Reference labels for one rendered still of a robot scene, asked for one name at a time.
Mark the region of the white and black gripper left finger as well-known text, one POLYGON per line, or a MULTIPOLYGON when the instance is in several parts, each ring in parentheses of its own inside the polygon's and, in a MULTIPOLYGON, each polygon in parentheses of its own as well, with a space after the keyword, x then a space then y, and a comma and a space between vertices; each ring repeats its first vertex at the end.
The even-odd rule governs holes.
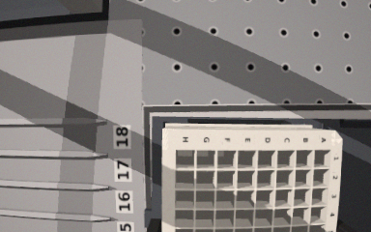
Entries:
POLYGON ((162 232, 161 218, 151 218, 147 232, 162 232))

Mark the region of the dark grey plate carrier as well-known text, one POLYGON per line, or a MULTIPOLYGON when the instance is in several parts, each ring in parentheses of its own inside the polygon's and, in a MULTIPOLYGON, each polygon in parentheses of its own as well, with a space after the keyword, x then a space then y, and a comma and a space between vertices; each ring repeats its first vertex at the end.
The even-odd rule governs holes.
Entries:
POLYGON ((162 221, 162 129, 165 123, 312 125, 314 129, 336 131, 343 139, 337 218, 358 232, 371 232, 371 119, 152 116, 152 209, 144 210, 144 228, 148 228, 151 218, 162 221))

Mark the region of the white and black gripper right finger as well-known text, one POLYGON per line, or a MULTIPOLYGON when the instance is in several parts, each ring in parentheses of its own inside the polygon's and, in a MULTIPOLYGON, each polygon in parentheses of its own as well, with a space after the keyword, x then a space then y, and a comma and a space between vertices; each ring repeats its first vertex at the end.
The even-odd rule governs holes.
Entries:
POLYGON ((355 229, 337 219, 336 232, 357 232, 355 229))

